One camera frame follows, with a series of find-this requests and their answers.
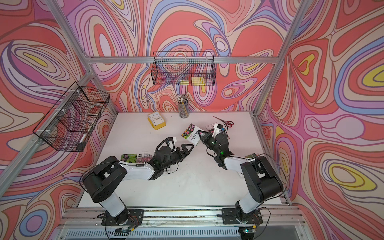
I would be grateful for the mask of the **mixed colour flower seed packet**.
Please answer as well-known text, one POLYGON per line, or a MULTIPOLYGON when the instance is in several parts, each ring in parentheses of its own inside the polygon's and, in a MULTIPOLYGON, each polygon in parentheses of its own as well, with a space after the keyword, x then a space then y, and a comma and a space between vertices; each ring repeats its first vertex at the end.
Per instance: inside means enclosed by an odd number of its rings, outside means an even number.
POLYGON ((199 144, 200 136, 198 131, 202 129, 194 124, 190 124, 187 129, 182 133, 181 137, 189 141, 195 147, 199 144))

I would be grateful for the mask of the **pink flower field seed packet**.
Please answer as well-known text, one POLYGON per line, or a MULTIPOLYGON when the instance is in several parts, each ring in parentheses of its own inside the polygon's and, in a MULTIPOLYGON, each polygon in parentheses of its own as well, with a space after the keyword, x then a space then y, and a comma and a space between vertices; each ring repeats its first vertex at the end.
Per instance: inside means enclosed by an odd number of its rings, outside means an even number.
POLYGON ((154 153, 139 153, 137 154, 136 163, 148 163, 154 157, 154 153))

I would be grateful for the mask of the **yellow sunflower seed packet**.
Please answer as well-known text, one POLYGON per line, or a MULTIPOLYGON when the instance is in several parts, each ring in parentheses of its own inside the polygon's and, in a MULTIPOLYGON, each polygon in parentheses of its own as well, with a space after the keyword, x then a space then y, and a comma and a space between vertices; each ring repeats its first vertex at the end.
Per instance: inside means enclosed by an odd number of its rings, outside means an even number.
POLYGON ((246 159, 255 159, 255 158, 257 158, 258 157, 258 155, 257 154, 255 154, 255 153, 252 153, 252 154, 250 154, 250 155, 247 155, 247 156, 245 156, 245 158, 246 159))

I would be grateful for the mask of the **green leaf seed packet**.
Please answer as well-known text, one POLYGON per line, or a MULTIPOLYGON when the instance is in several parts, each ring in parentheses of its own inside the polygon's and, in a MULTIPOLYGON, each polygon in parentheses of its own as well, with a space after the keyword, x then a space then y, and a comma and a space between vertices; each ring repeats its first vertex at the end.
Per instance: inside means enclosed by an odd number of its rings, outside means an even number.
POLYGON ((137 156, 137 154, 123 154, 121 155, 121 161, 135 164, 137 162, 137 156))

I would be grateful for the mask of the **purple pink flower seed packet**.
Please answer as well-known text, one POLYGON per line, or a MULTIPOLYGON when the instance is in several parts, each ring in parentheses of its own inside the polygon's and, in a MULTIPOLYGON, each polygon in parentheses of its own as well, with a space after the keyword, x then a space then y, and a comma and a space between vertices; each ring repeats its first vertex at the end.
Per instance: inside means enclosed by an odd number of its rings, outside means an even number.
POLYGON ((207 129, 208 131, 210 131, 210 130, 214 130, 215 127, 216 127, 218 124, 219 124, 219 123, 212 123, 212 124, 209 124, 209 125, 206 126, 206 129, 207 129))

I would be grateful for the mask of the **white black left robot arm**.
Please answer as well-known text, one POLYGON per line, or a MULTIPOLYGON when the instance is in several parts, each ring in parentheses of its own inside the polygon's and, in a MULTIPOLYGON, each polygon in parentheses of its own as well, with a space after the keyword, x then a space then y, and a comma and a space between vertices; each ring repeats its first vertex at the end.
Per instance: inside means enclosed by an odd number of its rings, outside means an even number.
POLYGON ((105 226, 131 225, 137 227, 141 221, 134 216, 115 193, 121 182, 127 180, 153 181, 161 177, 173 165, 181 163, 194 149, 193 144, 182 144, 177 148, 162 146, 155 150, 147 163, 128 164, 111 156, 81 178, 81 183, 94 203, 100 204, 106 213, 105 226))

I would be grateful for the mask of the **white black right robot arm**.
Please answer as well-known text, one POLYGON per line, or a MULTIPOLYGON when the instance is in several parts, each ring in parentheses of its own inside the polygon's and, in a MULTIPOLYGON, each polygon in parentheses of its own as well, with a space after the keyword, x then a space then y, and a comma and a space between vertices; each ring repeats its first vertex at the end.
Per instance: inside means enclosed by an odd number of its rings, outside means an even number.
POLYGON ((222 209, 220 217, 223 223, 260 225, 263 221, 259 207, 284 191, 283 183, 270 162, 259 155, 235 156, 230 151, 225 132, 214 136, 210 132, 199 130, 198 135, 207 149, 214 152, 213 158, 217 165, 243 175, 248 189, 248 193, 236 202, 234 208, 222 209))

